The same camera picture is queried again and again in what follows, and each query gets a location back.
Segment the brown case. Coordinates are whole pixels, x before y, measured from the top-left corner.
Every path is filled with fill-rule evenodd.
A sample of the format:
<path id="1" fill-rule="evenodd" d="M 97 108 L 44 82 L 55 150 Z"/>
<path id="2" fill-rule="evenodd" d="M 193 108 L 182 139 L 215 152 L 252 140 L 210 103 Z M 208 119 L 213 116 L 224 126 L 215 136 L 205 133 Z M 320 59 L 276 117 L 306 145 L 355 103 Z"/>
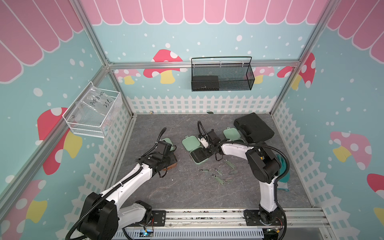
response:
<path id="1" fill-rule="evenodd" d="M 174 154 L 170 155 L 169 159 L 169 164 L 164 168 L 165 171 L 175 168 L 178 164 L 178 160 Z"/>

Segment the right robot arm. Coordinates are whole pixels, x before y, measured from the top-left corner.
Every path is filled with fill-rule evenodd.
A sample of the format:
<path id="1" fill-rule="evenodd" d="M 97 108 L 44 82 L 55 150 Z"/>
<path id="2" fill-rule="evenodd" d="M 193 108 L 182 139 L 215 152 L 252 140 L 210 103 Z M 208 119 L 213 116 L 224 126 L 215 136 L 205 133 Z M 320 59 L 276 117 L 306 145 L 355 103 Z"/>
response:
<path id="1" fill-rule="evenodd" d="M 264 142 L 247 144 L 240 141 L 220 140 L 215 132 L 199 133 L 199 139 L 208 151 L 221 155 L 235 156 L 248 161 L 254 177 L 260 184 L 260 204 L 256 213 L 245 211 L 244 216 L 258 221 L 265 226 L 275 221 L 283 223 L 284 210 L 278 202 L 278 182 L 285 177 L 290 169 L 287 156 L 275 147 Z"/>

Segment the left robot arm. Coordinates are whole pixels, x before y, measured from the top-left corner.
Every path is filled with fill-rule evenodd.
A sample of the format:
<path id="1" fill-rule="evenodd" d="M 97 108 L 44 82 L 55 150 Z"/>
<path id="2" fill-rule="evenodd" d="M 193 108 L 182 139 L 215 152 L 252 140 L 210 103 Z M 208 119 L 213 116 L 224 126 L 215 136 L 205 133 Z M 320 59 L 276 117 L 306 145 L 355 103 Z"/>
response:
<path id="1" fill-rule="evenodd" d="M 137 201 L 126 211 L 121 211 L 124 202 L 153 176 L 165 175 L 177 163 L 176 147 L 164 140 L 158 141 L 148 153 L 136 160 L 135 167 L 107 190 L 90 193 L 84 202 L 79 219 L 70 228 L 65 238 L 71 240 L 78 231 L 80 240 L 111 240 L 119 229 L 131 224 L 147 225 L 152 220 L 152 207 Z"/>

